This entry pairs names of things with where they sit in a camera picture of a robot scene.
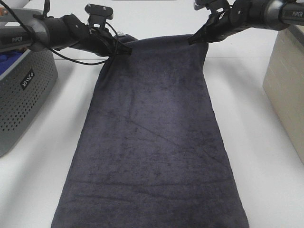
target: robotic arm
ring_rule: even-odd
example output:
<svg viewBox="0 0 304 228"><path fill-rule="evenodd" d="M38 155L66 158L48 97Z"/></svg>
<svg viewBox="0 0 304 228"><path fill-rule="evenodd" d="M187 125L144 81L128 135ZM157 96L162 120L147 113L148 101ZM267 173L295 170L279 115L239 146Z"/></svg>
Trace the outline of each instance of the robotic arm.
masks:
<svg viewBox="0 0 304 228"><path fill-rule="evenodd" d="M49 8L49 0L45 0L43 12L35 9L14 9L10 12L8 7L0 8L0 21L23 24L0 28L0 52L22 47L32 51L70 47L103 57L131 54L132 49L114 38L105 27L108 24L106 20L113 18L112 8L88 4L85 7L89 14L87 24L73 14L61 18L48 17Z"/></svg>
<svg viewBox="0 0 304 228"><path fill-rule="evenodd" d="M283 30L304 25L304 3L296 0L194 0L195 10L211 10L207 23L188 39L190 44L219 42L248 28Z"/></svg>
<svg viewBox="0 0 304 228"><path fill-rule="evenodd" d="M88 4L86 25L73 14L48 17L49 5L49 0L45 0L43 12L0 8L0 21L20 23L16 20L20 18L24 22L23 26L0 28L0 52L20 47L33 51L70 47L99 56L131 54L132 49L112 37L105 27L106 20L113 18L112 8ZM283 30L290 24L304 25L304 3L296 0L236 0L233 6L227 0L194 0L194 8L207 8L211 14L207 23L188 39L190 44L219 42L248 28Z"/></svg>

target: plush fabric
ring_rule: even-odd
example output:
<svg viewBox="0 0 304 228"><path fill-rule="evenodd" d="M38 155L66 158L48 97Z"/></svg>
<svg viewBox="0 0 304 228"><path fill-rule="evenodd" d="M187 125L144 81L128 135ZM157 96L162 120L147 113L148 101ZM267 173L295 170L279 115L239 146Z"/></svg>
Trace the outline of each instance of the plush fabric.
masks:
<svg viewBox="0 0 304 228"><path fill-rule="evenodd" d="M208 45L187 37L129 41L132 56L103 67L52 228L249 227L202 73Z"/></svg>

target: perforated panel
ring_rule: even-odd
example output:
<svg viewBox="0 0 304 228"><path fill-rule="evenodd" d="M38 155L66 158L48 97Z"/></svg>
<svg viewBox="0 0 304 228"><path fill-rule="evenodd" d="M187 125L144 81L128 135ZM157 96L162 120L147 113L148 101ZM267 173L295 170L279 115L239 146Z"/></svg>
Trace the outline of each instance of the perforated panel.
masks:
<svg viewBox="0 0 304 228"><path fill-rule="evenodd" d="M4 72L7 75L0 81L0 155L24 132L57 78L49 51L28 51L24 55L13 69L8 69L9 73Z"/></svg>

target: gray perforated box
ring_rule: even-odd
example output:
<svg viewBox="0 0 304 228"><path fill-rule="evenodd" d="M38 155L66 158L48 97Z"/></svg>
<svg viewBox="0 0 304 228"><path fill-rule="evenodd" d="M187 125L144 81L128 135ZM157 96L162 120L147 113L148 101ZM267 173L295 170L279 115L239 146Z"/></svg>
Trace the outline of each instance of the gray perforated box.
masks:
<svg viewBox="0 0 304 228"><path fill-rule="evenodd" d="M50 51L30 50L0 75L0 156L12 148L34 119L57 76Z"/></svg>

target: blue object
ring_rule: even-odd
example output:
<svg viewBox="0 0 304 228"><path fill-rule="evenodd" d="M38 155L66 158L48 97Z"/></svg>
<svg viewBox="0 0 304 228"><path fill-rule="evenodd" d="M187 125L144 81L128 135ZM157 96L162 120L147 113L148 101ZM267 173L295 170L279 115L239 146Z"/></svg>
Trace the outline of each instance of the blue object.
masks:
<svg viewBox="0 0 304 228"><path fill-rule="evenodd" d="M0 53L0 75L6 71L20 56L22 56L22 53L17 51Z"/></svg>

